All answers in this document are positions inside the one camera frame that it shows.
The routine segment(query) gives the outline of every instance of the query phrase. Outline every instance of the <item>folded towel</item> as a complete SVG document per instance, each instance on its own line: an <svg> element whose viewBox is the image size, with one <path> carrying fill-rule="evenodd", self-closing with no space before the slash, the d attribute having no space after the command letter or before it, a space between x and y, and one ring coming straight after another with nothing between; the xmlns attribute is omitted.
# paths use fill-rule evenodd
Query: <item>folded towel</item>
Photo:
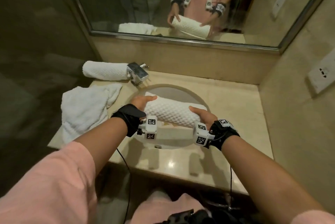
<svg viewBox="0 0 335 224"><path fill-rule="evenodd" d="M121 33L151 35L154 31L157 31L157 27L145 23L123 23L119 25L119 32Z"/></svg>
<svg viewBox="0 0 335 224"><path fill-rule="evenodd" d="M149 92L146 92L145 95L154 96ZM144 112L147 115L157 116L159 120L192 128L194 122L200 122L200 117L191 112L189 106L207 110L205 106L200 104L180 102L158 96L156 100L147 103Z"/></svg>
<svg viewBox="0 0 335 224"><path fill-rule="evenodd" d="M197 22L193 19L189 19L187 17L184 17L182 15L179 15L180 22L177 20L176 17L174 17L172 21L172 26L190 36L200 38L200 39L206 39L208 37L210 26L202 26L200 27L200 22Z"/></svg>
<svg viewBox="0 0 335 224"><path fill-rule="evenodd" d="M118 97L122 85L115 83L88 88L76 87L63 94L63 141L69 143L108 119L109 108Z"/></svg>
<svg viewBox="0 0 335 224"><path fill-rule="evenodd" d="M127 64L87 61L83 65L83 74L89 78L118 81L128 79Z"/></svg>

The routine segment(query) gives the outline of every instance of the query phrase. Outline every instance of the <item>bathroom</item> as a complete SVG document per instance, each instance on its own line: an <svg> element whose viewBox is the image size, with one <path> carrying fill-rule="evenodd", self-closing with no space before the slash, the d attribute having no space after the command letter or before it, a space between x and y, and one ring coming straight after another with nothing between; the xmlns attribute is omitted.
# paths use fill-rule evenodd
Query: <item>bathroom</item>
<svg viewBox="0 0 335 224"><path fill-rule="evenodd" d="M118 32L115 24L137 23L120 0L0 1L6 5L0 9L1 195L36 162L61 147L57 131L62 94L94 81L83 76L83 62L136 62L149 66L149 79L141 88L165 84L195 93L211 112L229 119L245 140L335 213L335 88L331 85L315 94L306 79L335 48L335 0L285 0L275 18L277 0L252 0L243 27L228 28L222 32L226 39L220 40ZM170 0L160 0L152 16L139 10L135 18L147 18L146 23L170 31L169 10ZM109 113L137 91L129 81L121 83L121 95ZM152 150L127 140L119 150L142 184L158 180L180 189L229 191L229 166L214 150L197 146ZM170 162L173 156L185 158ZM113 202L127 206L127 170L118 153L110 163L100 177L105 188L101 195L114 193L106 184L113 183L111 169L119 170L125 182L117 183L125 191ZM173 173L168 169L172 166L181 170ZM232 189L247 197L235 174ZM110 199L102 199L98 208L106 213ZM125 210L120 212L122 223Z"/></svg>

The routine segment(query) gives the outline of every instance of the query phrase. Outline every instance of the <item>beige wall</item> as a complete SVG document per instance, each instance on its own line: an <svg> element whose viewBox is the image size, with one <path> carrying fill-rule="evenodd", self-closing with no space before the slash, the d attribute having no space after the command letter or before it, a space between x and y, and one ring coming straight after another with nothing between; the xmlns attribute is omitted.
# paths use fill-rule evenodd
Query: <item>beige wall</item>
<svg viewBox="0 0 335 224"><path fill-rule="evenodd" d="M279 54L92 37L103 61L146 63L151 71L260 84Z"/></svg>
<svg viewBox="0 0 335 224"><path fill-rule="evenodd" d="M277 47L309 0L286 0L273 19L275 1L254 0L244 28L247 44Z"/></svg>
<svg viewBox="0 0 335 224"><path fill-rule="evenodd" d="M305 77L335 48L335 0L324 0L260 85L273 155L335 213L335 85L312 98Z"/></svg>

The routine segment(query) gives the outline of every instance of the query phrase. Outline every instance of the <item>marble countertop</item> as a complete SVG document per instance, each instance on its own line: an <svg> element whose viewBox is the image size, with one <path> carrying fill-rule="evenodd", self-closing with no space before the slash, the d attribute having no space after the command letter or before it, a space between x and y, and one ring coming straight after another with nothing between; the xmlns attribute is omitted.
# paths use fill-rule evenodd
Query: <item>marble countertop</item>
<svg viewBox="0 0 335 224"><path fill-rule="evenodd" d="M108 109L110 115L138 89L156 84L184 87L201 97L217 117L229 120L245 141L273 158L257 86L160 72L148 73L149 79L138 87L130 81L120 82L123 87L115 103ZM113 82L94 81L91 85L111 83ZM64 145L61 131L60 128L48 146L60 149ZM214 147L207 149L190 145L179 149L148 149L135 138L126 137L118 149L130 167L216 188L230 188L229 163ZM113 154L110 162L123 164L118 152ZM234 172L232 189L247 194Z"/></svg>

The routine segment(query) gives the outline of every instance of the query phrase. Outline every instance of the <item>white towel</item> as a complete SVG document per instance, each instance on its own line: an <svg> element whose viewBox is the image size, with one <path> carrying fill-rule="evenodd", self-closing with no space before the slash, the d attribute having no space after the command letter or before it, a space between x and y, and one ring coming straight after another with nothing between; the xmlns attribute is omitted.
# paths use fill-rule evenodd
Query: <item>white towel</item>
<svg viewBox="0 0 335 224"><path fill-rule="evenodd" d="M202 26L200 27L200 22L197 22L193 19L189 19L187 17L184 17L182 15L179 15L180 22L177 20L176 17L174 17L172 21L172 26L190 36L200 38L200 39L206 39L208 37L210 26Z"/></svg>
<svg viewBox="0 0 335 224"><path fill-rule="evenodd" d="M157 27L145 23L123 23L119 25L120 33L151 35L151 33L155 31L157 31Z"/></svg>
<svg viewBox="0 0 335 224"><path fill-rule="evenodd" d="M88 88L76 87L63 94L63 141L69 143L108 119L109 108L118 97L122 85L115 83Z"/></svg>
<svg viewBox="0 0 335 224"><path fill-rule="evenodd" d="M89 78L118 81L128 79L127 64L87 61L83 65L83 74Z"/></svg>
<svg viewBox="0 0 335 224"><path fill-rule="evenodd" d="M149 92L146 92L145 95L154 96ZM200 117L190 111L189 106L207 110L205 106L200 104L180 102L158 96L156 100L147 103L144 112L147 115L157 116L160 120L192 128L194 122L200 122Z"/></svg>

